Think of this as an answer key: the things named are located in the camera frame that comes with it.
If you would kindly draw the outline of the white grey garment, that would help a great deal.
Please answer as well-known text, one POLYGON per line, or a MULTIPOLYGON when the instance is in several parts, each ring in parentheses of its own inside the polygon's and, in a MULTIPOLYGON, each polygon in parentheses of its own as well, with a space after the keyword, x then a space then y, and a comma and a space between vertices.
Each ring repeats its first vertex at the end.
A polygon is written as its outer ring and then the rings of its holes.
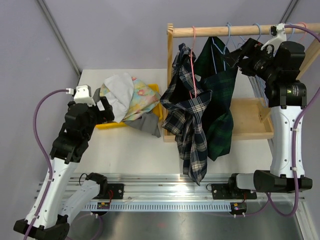
POLYGON ((112 107, 114 122, 120 123, 129 111, 134 94, 134 84, 129 73, 114 74, 103 81, 107 91, 101 88, 103 97, 106 97, 112 107))

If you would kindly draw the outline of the dark green plaid skirt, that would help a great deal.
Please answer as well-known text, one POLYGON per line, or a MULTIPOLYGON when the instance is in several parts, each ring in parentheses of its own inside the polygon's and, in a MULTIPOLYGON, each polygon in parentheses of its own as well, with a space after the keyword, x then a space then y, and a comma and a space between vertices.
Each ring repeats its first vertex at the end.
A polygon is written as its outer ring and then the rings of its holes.
POLYGON ((194 64, 203 90, 211 100, 201 121, 206 136, 207 156, 212 161, 230 153, 234 120, 230 110, 238 69, 224 62, 229 50, 218 37, 209 37, 194 64))

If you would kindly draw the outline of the pastel floral garment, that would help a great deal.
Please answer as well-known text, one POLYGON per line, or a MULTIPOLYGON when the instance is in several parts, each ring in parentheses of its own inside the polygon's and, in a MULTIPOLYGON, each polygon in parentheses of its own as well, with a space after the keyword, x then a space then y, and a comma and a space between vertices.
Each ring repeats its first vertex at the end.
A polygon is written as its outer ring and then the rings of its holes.
POLYGON ((152 111, 160 94, 129 73, 114 74, 103 81, 100 96, 112 107, 114 122, 134 121, 152 111))

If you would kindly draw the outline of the grey pleated skirt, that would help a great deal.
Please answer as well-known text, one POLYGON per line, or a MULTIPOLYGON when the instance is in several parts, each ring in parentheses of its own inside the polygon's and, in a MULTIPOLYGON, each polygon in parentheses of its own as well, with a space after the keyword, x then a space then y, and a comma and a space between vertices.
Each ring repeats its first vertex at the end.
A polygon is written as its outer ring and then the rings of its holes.
POLYGON ((123 123, 127 127, 138 129, 153 136, 160 137, 158 128, 159 117, 153 113, 153 108, 160 103, 160 94, 147 87, 137 87, 128 109, 128 116, 123 123))

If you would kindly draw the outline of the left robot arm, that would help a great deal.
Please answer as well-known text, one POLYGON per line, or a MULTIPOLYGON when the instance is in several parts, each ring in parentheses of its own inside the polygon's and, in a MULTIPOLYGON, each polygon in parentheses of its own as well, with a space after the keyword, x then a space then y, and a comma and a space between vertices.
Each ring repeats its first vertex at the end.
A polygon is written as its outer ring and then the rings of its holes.
POLYGON ((46 157, 48 172, 39 195, 28 215, 15 222, 15 232, 23 234, 25 239, 64 240, 83 207, 94 198, 107 196, 107 177, 92 172, 80 189, 62 204, 71 175, 89 147, 94 128, 113 119, 112 107, 104 96, 94 105, 68 103, 65 122, 46 157))

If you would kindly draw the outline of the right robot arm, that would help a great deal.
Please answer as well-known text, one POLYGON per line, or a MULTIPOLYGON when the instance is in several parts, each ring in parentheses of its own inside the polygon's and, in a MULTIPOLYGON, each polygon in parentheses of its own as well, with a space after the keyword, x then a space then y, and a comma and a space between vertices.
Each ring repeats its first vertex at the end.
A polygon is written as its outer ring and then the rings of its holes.
POLYGON ((279 47, 249 38, 240 48, 227 53, 225 61, 249 77, 265 82, 264 93, 273 118, 273 153, 269 170, 234 173, 227 193, 239 198, 245 190, 258 193, 294 193, 310 190, 301 153, 303 112, 307 109, 307 88, 297 77, 305 59, 303 45, 283 41, 279 47))

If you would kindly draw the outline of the navy white plaid skirt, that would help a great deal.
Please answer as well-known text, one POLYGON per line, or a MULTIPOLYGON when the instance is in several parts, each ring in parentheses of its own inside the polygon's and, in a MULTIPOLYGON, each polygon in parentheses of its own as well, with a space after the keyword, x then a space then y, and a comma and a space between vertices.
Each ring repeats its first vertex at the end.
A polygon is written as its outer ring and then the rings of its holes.
POLYGON ((178 47, 172 63, 172 79, 160 103, 167 110, 162 127, 175 136, 182 172, 197 185, 207 173, 207 140, 202 116, 212 98, 211 90, 203 90, 193 80, 191 63, 196 55, 184 43, 178 47))

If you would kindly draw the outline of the yellow plastic tray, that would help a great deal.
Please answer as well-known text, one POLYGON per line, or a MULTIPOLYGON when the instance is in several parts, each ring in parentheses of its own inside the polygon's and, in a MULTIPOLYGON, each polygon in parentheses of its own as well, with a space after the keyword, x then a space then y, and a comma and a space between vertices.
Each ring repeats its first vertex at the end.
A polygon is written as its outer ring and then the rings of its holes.
MULTIPOLYGON (((148 84, 148 86, 152 90, 159 92, 159 86, 157 84, 152 83, 152 84, 148 84)), ((152 112, 158 116, 159 122, 163 119, 163 108, 160 103, 152 109, 152 112)), ((108 129, 122 128, 122 127, 127 127, 127 125, 124 122, 120 122, 120 123, 111 122, 111 123, 103 123, 103 124, 96 125, 96 128, 99 130, 108 130, 108 129)))

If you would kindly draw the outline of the wooden clothes rack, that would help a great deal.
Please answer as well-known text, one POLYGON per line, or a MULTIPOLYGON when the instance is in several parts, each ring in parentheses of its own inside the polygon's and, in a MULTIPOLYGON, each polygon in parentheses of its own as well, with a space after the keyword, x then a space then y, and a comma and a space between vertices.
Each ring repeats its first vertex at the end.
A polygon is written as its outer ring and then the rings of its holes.
MULTIPOLYGON (((267 35, 270 25, 231 26, 231 36, 267 35)), ((228 36, 227 26, 197 27, 197 37, 228 36)), ((191 27, 176 28, 172 23, 167 25, 167 83, 172 79, 173 39, 193 37, 191 27)), ((259 98, 234 98, 231 101, 231 113, 234 127, 233 140, 263 140, 271 139, 274 128, 270 117, 270 109, 264 108, 259 98)))

